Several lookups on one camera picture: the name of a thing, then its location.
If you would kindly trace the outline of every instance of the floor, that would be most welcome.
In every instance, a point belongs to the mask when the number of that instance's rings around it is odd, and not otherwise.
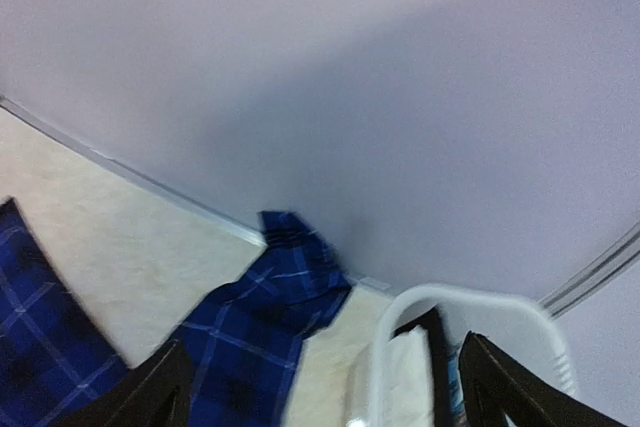
[[[59,274],[132,366],[260,252],[1,109],[0,172],[0,199],[17,198]],[[348,368],[389,302],[358,287],[335,323],[308,342],[286,425],[344,425]]]

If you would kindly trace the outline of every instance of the white wall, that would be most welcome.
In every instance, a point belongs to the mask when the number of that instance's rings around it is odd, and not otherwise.
[[[1,0],[0,90],[404,285],[542,296],[638,219],[638,0]]]
[[[640,425],[640,266],[560,317],[581,400],[625,425]]]

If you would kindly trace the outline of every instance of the blue plaid fabric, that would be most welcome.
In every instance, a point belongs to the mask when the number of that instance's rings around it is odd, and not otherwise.
[[[194,362],[192,427],[280,425],[304,340],[351,290],[331,248],[298,217],[261,215],[264,253],[172,334]]]
[[[57,278],[13,200],[0,206],[0,425],[45,426],[127,367]]]

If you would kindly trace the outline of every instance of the white laundry basket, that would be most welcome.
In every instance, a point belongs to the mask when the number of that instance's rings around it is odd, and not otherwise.
[[[577,384],[564,337],[538,304],[523,297],[427,284],[399,295],[382,316],[375,336],[349,376],[349,427],[384,427],[387,346],[396,328],[438,305],[449,342],[469,331],[498,347],[553,387],[577,398]]]

